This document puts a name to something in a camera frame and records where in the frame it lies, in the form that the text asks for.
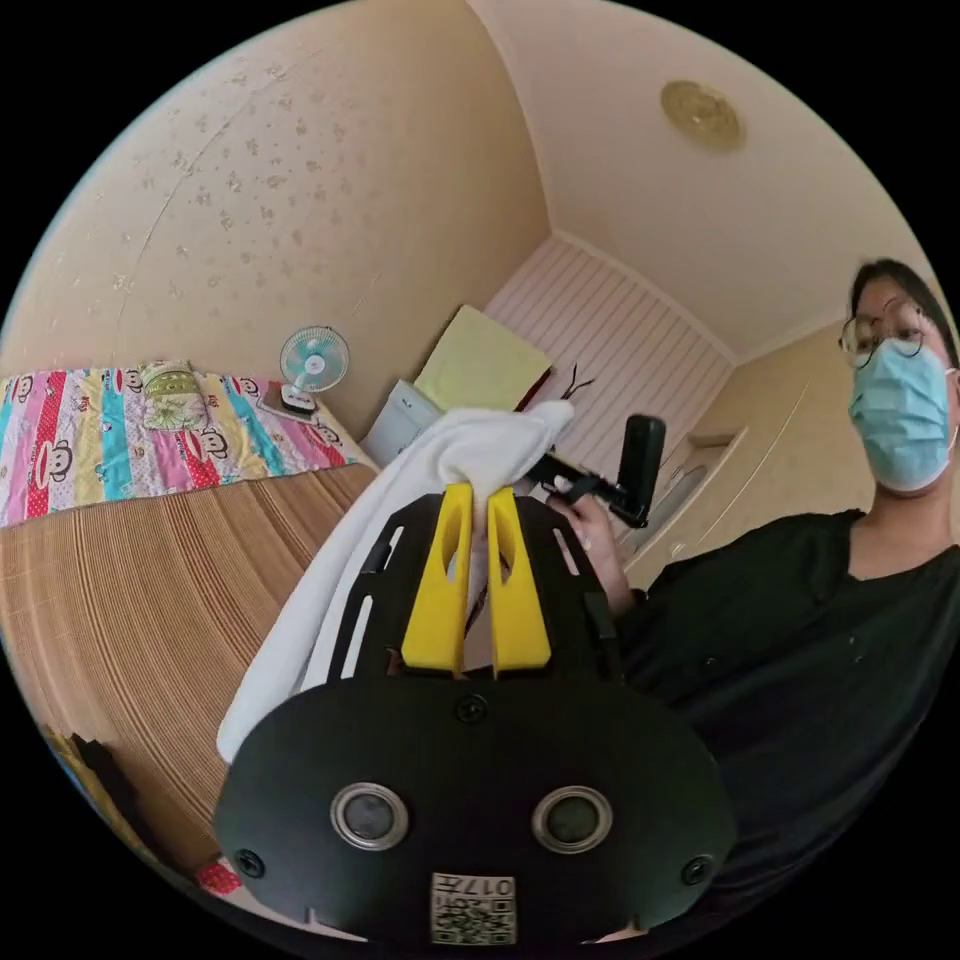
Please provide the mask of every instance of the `person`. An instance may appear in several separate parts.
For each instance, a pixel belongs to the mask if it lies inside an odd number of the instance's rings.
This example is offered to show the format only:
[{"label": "person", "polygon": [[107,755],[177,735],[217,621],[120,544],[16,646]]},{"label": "person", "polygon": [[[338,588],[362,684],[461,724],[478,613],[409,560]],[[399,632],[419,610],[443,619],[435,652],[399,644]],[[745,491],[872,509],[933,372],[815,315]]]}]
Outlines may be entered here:
[{"label": "person", "polygon": [[776,892],[851,824],[910,743],[960,636],[950,322],[913,270],[878,260],[853,282],[840,346],[876,481],[869,512],[775,520],[670,564],[643,593],[596,501],[548,501],[618,617],[628,682],[688,719],[738,824],[699,903],[638,941],[651,941],[648,955],[658,936],[663,949],[682,945]]}]

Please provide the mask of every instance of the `white towel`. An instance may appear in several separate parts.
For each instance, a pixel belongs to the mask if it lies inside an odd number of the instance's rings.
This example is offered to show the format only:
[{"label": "white towel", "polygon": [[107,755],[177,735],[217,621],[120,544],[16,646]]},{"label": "white towel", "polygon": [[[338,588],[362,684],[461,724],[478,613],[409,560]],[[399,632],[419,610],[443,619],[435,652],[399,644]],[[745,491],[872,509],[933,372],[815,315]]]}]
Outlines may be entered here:
[{"label": "white towel", "polygon": [[[326,683],[347,596],[390,516],[451,483],[473,487],[470,603],[486,583],[487,498],[521,481],[573,418],[563,400],[526,413],[454,410],[404,450],[360,495],[307,567],[240,682],[217,733],[232,763],[247,734],[274,707]],[[356,653],[347,657],[351,676]]]}]

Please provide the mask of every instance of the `qr code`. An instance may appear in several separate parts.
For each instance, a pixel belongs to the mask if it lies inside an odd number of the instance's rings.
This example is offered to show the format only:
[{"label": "qr code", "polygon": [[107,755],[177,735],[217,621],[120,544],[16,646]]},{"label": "qr code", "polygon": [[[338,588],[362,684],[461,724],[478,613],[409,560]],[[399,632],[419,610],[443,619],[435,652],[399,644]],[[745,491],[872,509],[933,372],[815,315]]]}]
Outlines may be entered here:
[{"label": "qr code", "polygon": [[513,877],[435,873],[430,896],[434,943],[494,946],[517,942]]}]

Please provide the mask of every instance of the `bamboo mat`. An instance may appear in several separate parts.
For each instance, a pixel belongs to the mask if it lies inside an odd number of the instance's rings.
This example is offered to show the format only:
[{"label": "bamboo mat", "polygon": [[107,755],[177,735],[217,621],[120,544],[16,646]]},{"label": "bamboo mat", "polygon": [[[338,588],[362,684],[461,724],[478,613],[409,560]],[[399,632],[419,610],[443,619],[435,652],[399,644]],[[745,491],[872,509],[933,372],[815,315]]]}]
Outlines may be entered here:
[{"label": "bamboo mat", "polygon": [[109,747],[144,818],[187,869],[217,852],[220,720],[286,598],[373,476],[353,465],[0,531],[0,629],[34,716]]}]

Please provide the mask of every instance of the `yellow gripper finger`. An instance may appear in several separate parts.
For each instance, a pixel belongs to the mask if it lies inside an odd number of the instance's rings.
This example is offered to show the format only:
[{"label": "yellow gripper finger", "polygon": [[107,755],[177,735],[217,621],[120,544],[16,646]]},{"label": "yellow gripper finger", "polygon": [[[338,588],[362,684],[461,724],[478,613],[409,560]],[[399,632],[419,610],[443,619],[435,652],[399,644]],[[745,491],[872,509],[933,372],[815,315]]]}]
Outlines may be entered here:
[{"label": "yellow gripper finger", "polygon": [[[487,501],[490,547],[490,621],[493,629],[493,668],[536,670],[550,659],[550,641],[540,610],[530,556],[520,528],[513,490],[504,487]],[[500,558],[509,573],[501,573]]]},{"label": "yellow gripper finger", "polygon": [[[463,632],[467,619],[473,489],[469,483],[447,487],[433,543],[420,578],[407,632],[400,649],[415,670],[463,670]],[[447,576],[456,554],[453,582]]]}]

